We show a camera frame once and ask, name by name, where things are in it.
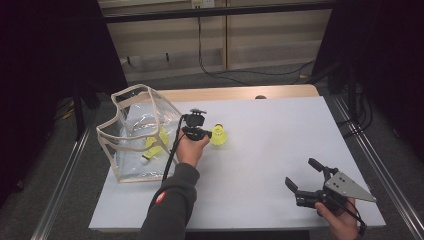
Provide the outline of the white wall socket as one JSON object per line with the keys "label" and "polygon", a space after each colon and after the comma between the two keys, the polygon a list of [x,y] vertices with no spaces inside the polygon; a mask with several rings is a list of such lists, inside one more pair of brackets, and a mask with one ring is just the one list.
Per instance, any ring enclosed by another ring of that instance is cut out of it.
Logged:
{"label": "white wall socket", "polygon": [[193,9],[214,8],[215,0],[191,0]]}

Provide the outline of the black curtain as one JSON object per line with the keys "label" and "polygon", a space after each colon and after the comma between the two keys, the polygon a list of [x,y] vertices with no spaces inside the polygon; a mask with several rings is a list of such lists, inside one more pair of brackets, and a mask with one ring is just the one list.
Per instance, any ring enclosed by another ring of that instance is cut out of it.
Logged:
{"label": "black curtain", "polygon": [[51,130],[60,100],[100,106],[125,79],[98,0],[0,0],[0,207]]}
{"label": "black curtain", "polygon": [[424,162],[424,0],[335,0],[313,73],[353,69]]}

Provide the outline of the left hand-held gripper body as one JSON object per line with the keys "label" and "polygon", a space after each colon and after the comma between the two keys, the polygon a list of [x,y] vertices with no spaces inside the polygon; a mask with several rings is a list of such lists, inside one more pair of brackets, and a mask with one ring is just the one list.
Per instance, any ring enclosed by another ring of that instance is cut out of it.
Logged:
{"label": "left hand-held gripper body", "polygon": [[184,114],[182,116],[185,126],[182,128],[182,131],[185,135],[193,141],[200,141],[205,136],[205,131],[202,129],[202,126],[205,121],[204,117],[205,111],[200,109],[191,109],[190,114]]}

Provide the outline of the metal floor rail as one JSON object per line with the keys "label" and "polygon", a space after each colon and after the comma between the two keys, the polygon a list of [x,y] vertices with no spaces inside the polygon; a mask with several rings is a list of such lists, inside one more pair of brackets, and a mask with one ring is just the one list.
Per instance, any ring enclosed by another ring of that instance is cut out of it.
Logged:
{"label": "metal floor rail", "polygon": [[367,240],[424,240],[424,164],[379,112],[366,129],[348,121],[344,99],[327,103],[386,225],[369,227]]}
{"label": "metal floor rail", "polygon": [[79,140],[75,142],[30,240],[59,240],[60,236],[71,231],[72,222],[76,219],[71,185],[74,183],[74,175],[92,133],[93,126],[87,126]]}

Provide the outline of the black horizontal bar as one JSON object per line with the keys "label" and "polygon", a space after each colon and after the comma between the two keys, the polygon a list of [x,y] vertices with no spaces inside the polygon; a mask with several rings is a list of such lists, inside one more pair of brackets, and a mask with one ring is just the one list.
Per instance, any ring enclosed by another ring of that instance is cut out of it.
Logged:
{"label": "black horizontal bar", "polygon": [[319,2],[284,3],[273,5],[231,6],[204,9],[170,10],[147,13],[111,14],[102,18],[104,23],[143,22],[155,20],[173,20],[199,17],[233,16],[247,14],[265,14],[279,12],[313,11],[332,9],[337,0]]}

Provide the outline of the white table mat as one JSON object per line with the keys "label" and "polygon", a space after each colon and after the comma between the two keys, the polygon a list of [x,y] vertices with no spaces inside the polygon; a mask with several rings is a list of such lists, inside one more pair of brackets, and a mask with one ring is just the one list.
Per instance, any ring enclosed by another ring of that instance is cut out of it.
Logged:
{"label": "white table mat", "polygon": [[330,110],[321,97],[179,102],[183,113],[197,107],[205,126],[223,125],[221,146],[208,145],[198,165],[197,201],[191,231],[312,229],[326,223],[299,207],[284,181],[306,191],[323,185],[318,160],[366,183]]}

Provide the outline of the person's left hand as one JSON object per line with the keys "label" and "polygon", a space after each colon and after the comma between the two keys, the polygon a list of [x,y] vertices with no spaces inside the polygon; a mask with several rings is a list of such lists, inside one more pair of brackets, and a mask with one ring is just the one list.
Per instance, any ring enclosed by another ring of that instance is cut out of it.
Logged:
{"label": "person's left hand", "polygon": [[176,155],[180,163],[185,163],[197,167],[203,154],[204,147],[209,143],[209,137],[205,136],[199,141],[190,140],[182,130],[179,131],[179,144]]}

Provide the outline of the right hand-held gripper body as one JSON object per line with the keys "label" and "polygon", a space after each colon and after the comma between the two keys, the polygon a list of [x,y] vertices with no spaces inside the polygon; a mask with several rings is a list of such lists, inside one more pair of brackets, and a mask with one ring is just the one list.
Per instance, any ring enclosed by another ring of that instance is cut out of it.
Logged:
{"label": "right hand-held gripper body", "polygon": [[324,183],[321,190],[308,192],[299,190],[294,186],[296,205],[314,208],[316,202],[324,204],[332,213],[345,210],[345,204],[349,198],[368,202],[376,202],[377,199],[341,171],[325,170]]}

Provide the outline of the clear bag with beige trim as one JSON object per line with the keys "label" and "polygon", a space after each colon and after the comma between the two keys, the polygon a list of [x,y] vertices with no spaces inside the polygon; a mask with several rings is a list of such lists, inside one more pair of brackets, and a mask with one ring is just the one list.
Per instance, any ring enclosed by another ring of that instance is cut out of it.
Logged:
{"label": "clear bag with beige trim", "polygon": [[[156,90],[138,84],[111,95],[115,116],[96,127],[98,141],[109,159],[119,183],[160,181],[181,117],[180,111]],[[156,146],[155,135],[167,130],[169,143],[146,165],[141,156],[150,145]]]}

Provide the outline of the person's right hand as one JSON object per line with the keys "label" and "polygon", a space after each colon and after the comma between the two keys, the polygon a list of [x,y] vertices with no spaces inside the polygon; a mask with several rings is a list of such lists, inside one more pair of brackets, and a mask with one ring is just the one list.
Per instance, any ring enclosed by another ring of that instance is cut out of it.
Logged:
{"label": "person's right hand", "polygon": [[320,202],[315,203],[315,208],[328,222],[333,240],[359,239],[357,220],[347,212],[343,212],[339,216],[335,216],[324,204]]}

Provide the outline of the yellow shuttlecock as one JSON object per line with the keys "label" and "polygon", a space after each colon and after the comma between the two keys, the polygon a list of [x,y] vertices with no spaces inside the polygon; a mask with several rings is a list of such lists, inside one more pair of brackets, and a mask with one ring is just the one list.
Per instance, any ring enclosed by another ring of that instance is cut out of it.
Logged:
{"label": "yellow shuttlecock", "polygon": [[146,165],[150,160],[154,159],[162,150],[163,148],[160,145],[150,145],[149,148],[143,152],[141,156],[141,162]]}
{"label": "yellow shuttlecock", "polygon": [[222,124],[216,124],[211,129],[211,133],[212,133],[212,136],[211,136],[210,142],[213,145],[219,146],[219,145],[223,145],[226,142],[227,134]]}
{"label": "yellow shuttlecock", "polygon": [[156,143],[155,143],[156,146],[167,148],[167,145],[169,143],[169,136],[165,128],[161,127],[157,131],[155,138],[156,138]]}

